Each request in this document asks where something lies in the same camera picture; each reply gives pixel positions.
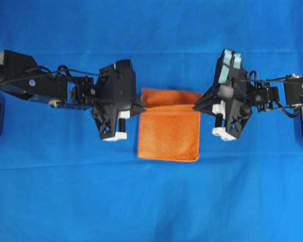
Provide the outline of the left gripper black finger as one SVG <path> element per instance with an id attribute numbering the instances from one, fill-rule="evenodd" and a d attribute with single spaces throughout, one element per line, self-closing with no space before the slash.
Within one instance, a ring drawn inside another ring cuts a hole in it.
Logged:
<path id="1" fill-rule="evenodd" d="M 144 113 L 145 106 L 140 97 L 135 97 L 131 100 L 130 113 Z"/>

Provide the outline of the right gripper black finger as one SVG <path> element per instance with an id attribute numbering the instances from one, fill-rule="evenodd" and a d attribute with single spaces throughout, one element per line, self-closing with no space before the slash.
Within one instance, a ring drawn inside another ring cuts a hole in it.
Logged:
<path id="1" fill-rule="evenodd" d="M 201 98 L 199 98 L 193 107 L 198 112 L 212 112 L 213 105 L 218 104 L 219 99 L 216 96 L 216 87 L 211 87 Z"/>

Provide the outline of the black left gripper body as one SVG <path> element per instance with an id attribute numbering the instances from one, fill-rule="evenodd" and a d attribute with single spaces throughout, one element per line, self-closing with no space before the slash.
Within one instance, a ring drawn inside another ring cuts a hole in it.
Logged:
<path id="1" fill-rule="evenodd" d="M 91 111 L 103 141 L 126 139 L 125 128 L 117 130 L 119 120 L 130 118 L 131 100 L 136 96 L 136 78 L 117 77 L 115 67 L 101 70 L 97 82 L 97 101 Z"/>

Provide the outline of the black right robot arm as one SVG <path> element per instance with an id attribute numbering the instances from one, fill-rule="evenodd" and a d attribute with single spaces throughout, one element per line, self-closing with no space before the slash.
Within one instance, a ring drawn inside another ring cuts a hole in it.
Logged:
<path id="1" fill-rule="evenodd" d="M 255 71 L 218 74 L 213 85 L 194 104 L 194 110 L 215 117 L 213 135 L 224 141 L 241 137 L 253 110 L 280 110 L 295 118 L 303 110 L 303 77 L 258 80 Z"/>

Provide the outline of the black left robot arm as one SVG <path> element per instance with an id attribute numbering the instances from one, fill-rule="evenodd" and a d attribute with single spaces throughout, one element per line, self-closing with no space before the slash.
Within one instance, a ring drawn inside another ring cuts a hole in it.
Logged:
<path id="1" fill-rule="evenodd" d="M 127 138 L 126 120 L 144 113 L 136 92 L 136 73 L 129 59 L 88 73 L 60 65 L 51 71 L 30 55 L 0 53 L 0 91 L 52 108 L 90 110 L 103 141 Z"/>

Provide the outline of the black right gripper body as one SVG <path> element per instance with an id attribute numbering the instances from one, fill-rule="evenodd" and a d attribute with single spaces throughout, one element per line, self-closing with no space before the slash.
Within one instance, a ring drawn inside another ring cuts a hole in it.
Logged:
<path id="1" fill-rule="evenodd" d="M 218 84 L 212 112 L 216 116 L 212 134 L 223 141 L 237 140 L 252 115 L 246 91 L 249 83 L 245 79 L 229 78 L 226 83 Z"/>

